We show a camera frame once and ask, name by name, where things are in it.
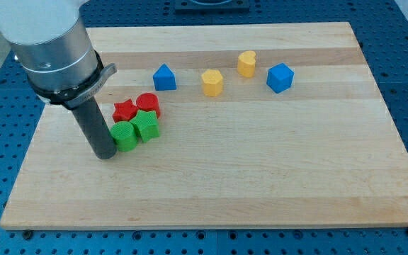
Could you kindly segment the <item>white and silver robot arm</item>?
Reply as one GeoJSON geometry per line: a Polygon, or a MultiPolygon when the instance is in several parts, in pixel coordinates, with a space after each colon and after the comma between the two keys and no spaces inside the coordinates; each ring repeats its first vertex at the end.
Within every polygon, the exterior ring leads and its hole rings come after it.
{"type": "Polygon", "coordinates": [[[0,31],[42,100],[74,109],[115,74],[94,50],[79,9],[87,0],[0,0],[0,31]]]}

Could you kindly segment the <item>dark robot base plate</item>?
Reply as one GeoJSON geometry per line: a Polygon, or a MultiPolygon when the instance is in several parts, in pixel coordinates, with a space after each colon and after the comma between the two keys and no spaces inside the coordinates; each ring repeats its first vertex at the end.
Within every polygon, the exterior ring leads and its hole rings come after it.
{"type": "Polygon", "coordinates": [[[175,0],[176,13],[248,11],[249,0],[175,0]]]}

